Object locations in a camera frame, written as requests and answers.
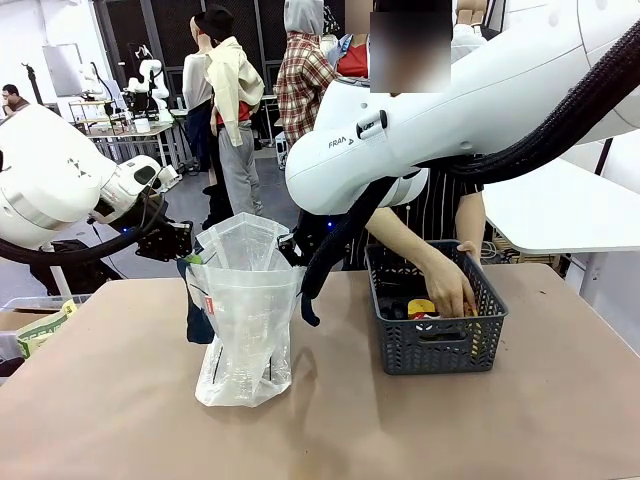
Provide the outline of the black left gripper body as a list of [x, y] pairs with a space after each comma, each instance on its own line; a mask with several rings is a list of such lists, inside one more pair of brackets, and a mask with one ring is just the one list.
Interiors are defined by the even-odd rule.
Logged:
[[193, 250], [193, 223], [157, 222], [137, 245], [135, 254], [143, 258], [156, 261], [183, 258]]

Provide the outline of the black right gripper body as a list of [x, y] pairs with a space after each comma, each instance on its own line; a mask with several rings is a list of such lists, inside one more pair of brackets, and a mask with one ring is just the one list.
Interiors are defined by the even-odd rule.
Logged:
[[291, 266], [307, 266], [340, 220], [340, 215], [315, 215], [301, 210], [293, 230], [277, 237], [279, 252]]

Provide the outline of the person's right hand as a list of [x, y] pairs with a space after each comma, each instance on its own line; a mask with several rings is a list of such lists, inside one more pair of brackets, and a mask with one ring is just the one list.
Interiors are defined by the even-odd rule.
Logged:
[[468, 278], [451, 260], [438, 257], [423, 270], [430, 300], [442, 318], [477, 314], [475, 295]]

